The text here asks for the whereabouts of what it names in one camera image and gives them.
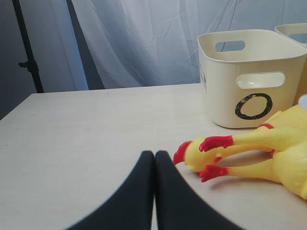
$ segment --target white curtain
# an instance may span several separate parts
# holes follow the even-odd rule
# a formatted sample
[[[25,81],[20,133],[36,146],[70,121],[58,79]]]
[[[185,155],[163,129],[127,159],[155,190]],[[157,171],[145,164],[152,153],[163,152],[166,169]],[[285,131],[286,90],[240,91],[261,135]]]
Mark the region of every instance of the white curtain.
[[[199,82],[197,36],[307,22],[304,0],[72,0],[106,88]]]

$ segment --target white plastic basket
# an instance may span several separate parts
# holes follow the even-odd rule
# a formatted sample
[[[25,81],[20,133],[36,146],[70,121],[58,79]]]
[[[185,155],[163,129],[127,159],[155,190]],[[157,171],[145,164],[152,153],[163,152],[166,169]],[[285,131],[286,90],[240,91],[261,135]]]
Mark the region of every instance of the white plastic basket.
[[[275,27],[275,31],[288,38],[290,38],[291,35],[307,34],[307,23],[279,25]],[[299,44],[303,45],[304,47],[307,47],[307,43],[299,42]],[[304,68],[303,68],[302,75],[301,75],[301,80],[299,82],[299,85],[296,91],[294,104],[297,104],[299,98],[306,93],[307,93],[307,61],[304,64]]]
[[[242,50],[218,52],[218,43],[243,41]],[[201,83],[211,120],[223,127],[257,127],[293,105],[307,48],[268,30],[198,37]]]

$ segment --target white tabletop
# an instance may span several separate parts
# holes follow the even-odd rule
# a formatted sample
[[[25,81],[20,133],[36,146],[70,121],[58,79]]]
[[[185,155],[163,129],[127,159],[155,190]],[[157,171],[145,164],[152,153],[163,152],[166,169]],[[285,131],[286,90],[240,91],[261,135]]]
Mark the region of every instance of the white tabletop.
[[[0,121],[0,229],[66,228],[115,192],[143,150],[173,156],[183,141],[248,131],[213,124],[200,84],[33,94]],[[254,154],[253,161],[266,158]],[[178,169],[244,228],[307,225],[306,202],[282,185],[230,177],[201,183],[183,163]]]

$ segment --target red chicken comb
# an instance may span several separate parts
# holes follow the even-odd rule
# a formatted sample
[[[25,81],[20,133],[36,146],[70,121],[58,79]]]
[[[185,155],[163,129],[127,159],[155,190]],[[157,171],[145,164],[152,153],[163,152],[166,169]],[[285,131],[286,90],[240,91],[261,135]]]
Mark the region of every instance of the red chicken comb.
[[[180,163],[180,162],[184,162],[186,150],[187,150],[187,147],[189,146],[190,143],[191,143],[191,141],[186,141],[179,146],[178,151],[174,154],[173,162],[174,162],[175,165]]]

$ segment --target rubber chicken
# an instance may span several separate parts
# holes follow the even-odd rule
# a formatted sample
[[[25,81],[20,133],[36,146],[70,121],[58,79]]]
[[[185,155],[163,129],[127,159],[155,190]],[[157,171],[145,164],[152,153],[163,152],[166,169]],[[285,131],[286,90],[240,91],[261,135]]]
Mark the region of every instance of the rubber chicken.
[[[174,164],[185,162],[205,182],[219,176],[261,178],[282,183],[307,199],[307,96],[300,104],[279,111],[257,129],[239,135],[200,137],[184,142],[174,155]],[[249,150],[262,150],[272,158],[241,167],[220,167],[225,157]]]

